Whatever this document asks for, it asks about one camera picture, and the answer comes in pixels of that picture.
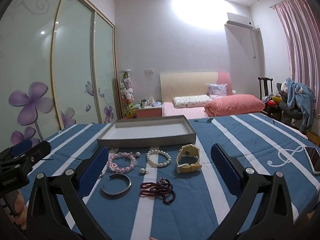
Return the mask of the person left hand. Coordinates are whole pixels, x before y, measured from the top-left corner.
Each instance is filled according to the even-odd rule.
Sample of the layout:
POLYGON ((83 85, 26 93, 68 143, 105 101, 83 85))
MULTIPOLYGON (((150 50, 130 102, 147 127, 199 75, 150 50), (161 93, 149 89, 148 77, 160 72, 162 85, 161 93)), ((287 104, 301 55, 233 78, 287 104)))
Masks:
POLYGON ((28 207, 24 204, 24 199, 21 192, 17 191, 17 197, 14 203, 14 210, 18 215, 16 217, 11 216, 11 221, 15 222, 17 225, 21 226, 22 230, 25 230, 27 227, 27 212, 28 207))

